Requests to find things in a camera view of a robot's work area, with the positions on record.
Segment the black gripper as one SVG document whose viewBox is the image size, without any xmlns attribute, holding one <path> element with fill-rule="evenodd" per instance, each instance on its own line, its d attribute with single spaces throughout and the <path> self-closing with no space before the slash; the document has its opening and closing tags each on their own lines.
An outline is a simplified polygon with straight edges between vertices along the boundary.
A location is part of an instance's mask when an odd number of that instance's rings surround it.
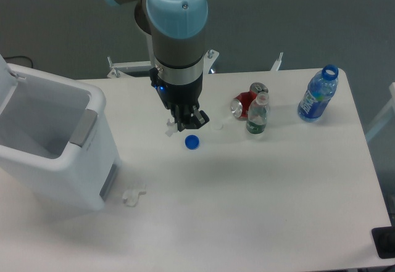
<svg viewBox="0 0 395 272">
<path fill-rule="evenodd" d="M 149 70 L 149 77 L 164 107 L 171 111 L 178 131 L 198 130 L 210 121 L 208 115 L 198 109 L 203 75 L 192 83 L 182 85 L 165 82 L 156 68 Z"/>
</svg>

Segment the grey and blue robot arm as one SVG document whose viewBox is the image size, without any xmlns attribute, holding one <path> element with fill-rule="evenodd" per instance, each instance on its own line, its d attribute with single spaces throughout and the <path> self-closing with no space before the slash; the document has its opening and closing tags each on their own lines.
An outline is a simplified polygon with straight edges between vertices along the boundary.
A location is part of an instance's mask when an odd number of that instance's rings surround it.
<svg viewBox="0 0 395 272">
<path fill-rule="evenodd" d="M 199 108 L 204 72 L 207 0 L 106 0 L 136 2 L 135 21 L 151 39 L 151 85 L 174 121 L 168 135 L 209 122 Z"/>
</svg>

